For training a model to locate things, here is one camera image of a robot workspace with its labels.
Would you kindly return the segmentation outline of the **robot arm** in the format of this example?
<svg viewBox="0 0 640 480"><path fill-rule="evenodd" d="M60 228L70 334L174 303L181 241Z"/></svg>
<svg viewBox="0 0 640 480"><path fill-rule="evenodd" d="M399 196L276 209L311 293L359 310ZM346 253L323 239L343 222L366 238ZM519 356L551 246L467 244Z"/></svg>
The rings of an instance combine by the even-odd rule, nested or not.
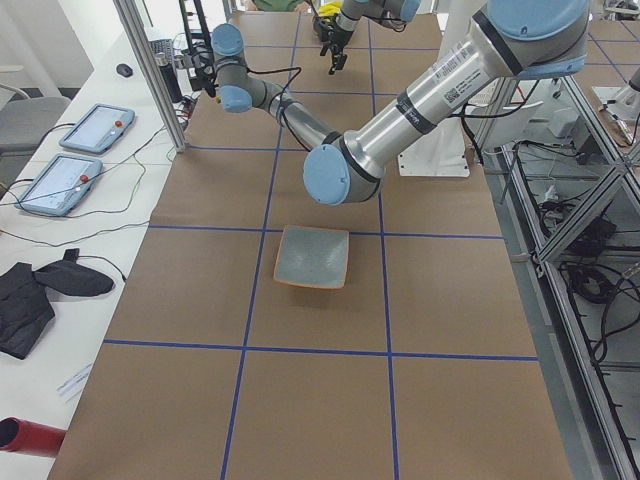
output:
<svg viewBox="0 0 640 480"><path fill-rule="evenodd" d="M329 75L344 68L349 44L362 18L396 32L402 32L417 14L418 0L343 1L336 13L314 14L314 32L322 45L320 55L331 56Z"/></svg>
<svg viewBox="0 0 640 480"><path fill-rule="evenodd" d="M489 1L466 35L358 130L339 133L281 85L249 73L240 30L210 36L219 98L228 113L261 109L309 152L303 182L320 204L364 202L377 194L386 165L499 77L539 80L572 75L586 58L587 1Z"/></svg>

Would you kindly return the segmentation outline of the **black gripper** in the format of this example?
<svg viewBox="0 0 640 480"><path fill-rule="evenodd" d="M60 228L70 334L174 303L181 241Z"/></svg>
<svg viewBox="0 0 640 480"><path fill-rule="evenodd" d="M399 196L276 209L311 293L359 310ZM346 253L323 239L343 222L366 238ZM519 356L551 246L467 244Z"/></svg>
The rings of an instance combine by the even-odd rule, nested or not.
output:
<svg viewBox="0 0 640 480"><path fill-rule="evenodd" d="M216 97L216 72L211 63L203 60L198 61L197 77L200 80L201 88L210 98Z"/></svg>
<svg viewBox="0 0 640 480"><path fill-rule="evenodd" d="M326 56L330 50L343 50L351 40L355 28L343 28L337 24L329 26L328 42L324 43L320 55ZM334 75L342 71L347 60L347 55L343 51L331 51L331 67L329 74Z"/></svg>

